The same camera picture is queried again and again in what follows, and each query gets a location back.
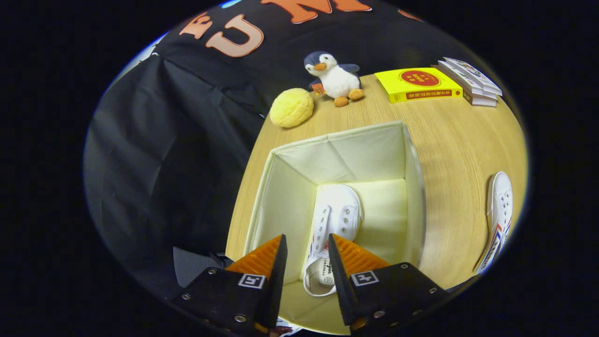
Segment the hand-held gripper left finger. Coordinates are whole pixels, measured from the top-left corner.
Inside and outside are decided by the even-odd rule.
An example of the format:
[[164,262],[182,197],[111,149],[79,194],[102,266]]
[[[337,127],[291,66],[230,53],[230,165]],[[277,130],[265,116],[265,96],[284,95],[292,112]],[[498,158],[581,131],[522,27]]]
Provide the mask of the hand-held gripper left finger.
[[269,335],[278,322],[286,261],[281,234],[231,266],[202,271],[171,303],[222,335]]

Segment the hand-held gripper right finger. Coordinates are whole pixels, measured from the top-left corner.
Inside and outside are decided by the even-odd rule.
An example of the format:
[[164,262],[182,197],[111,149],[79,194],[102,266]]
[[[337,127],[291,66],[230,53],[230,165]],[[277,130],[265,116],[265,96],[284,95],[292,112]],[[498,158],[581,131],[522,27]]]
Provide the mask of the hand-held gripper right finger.
[[334,233],[328,242],[338,303],[351,335],[402,335],[450,299],[411,263],[388,263]]

